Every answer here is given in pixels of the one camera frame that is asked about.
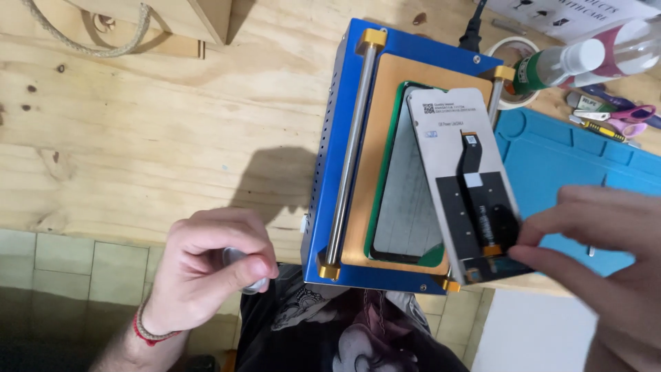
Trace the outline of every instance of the man's right hand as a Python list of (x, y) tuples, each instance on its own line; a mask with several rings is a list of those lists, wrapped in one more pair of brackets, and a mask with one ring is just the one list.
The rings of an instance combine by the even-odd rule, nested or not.
[[(556, 233), (585, 246), (629, 252), (636, 262), (601, 277), (538, 247), (546, 234)], [(564, 285), (599, 315), (586, 370), (661, 370), (661, 198), (563, 187), (557, 206), (524, 222), (509, 254)]]

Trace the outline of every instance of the plastic bottle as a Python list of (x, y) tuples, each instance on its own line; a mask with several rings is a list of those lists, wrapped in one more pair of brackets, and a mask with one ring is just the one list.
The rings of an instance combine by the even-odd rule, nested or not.
[(570, 76), (596, 69), (604, 56), (603, 44), (596, 39), (544, 49), (516, 62), (514, 81), (506, 89), (510, 94), (524, 95), (560, 85)]
[(560, 86), (583, 87), (641, 73), (654, 67), (661, 56), (661, 16), (634, 19), (593, 36), (606, 51), (595, 70), (570, 77)]

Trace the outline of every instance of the tape roll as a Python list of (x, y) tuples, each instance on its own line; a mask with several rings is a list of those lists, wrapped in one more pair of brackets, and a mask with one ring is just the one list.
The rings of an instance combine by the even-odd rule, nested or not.
[[(512, 36), (509, 38), (502, 39), (501, 41), (491, 46), (489, 49), (486, 50), (485, 55), (491, 57), (496, 53), (496, 51), (504, 48), (511, 48), (517, 50), (520, 53), (521, 58), (532, 56), (533, 54), (539, 52), (539, 48), (535, 45), (534, 42), (526, 38), (522, 38), (520, 36)], [(524, 95), (519, 101), (509, 101), (507, 99), (504, 99), (501, 95), (500, 100), (498, 101), (498, 110), (518, 109), (519, 107), (526, 106), (532, 101), (534, 101), (538, 95), (539, 95), (539, 91), (534, 91), (532, 93), (528, 93), (527, 95)]]

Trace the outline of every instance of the metal rod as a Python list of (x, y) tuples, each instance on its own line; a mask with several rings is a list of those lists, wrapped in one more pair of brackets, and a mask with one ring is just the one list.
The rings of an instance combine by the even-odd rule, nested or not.
[(500, 94), (502, 93), (503, 80), (500, 78), (494, 79), (494, 87), (491, 90), (491, 99), (489, 100), (489, 121), (491, 127), (496, 127), (496, 114), (498, 113), (498, 104), (500, 102)]
[(351, 130), (349, 131), (349, 142), (346, 146), (344, 155), (344, 166), (342, 167), (342, 177), (340, 178), (340, 190), (337, 193), (337, 205), (335, 214), (332, 218), (332, 227), (330, 228), (329, 247), (326, 251), (326, 263), (334, 265), (338, 261), (340, 253), (340, 239), (344, 232), (344, 220), (349, 202), (349, 190), (354, 178), (354, 168), (356, 167), (356, 157), (358, 156), (358, 142), (360, 141), (360, 130), (365, 117), (365, 107), (367, 106), (369, 96), (369, 83), (371, 82), (372, 71), (374, 70), (374, 61), (376, 60), (377, 46), (370, 44), (365, 51), (363, 59), (363, 69), (360, 73), (360, 83), (358, 85), (358, 95), (356, 96), (356, 106), (354, 107), (354, 117), (351, 120)]

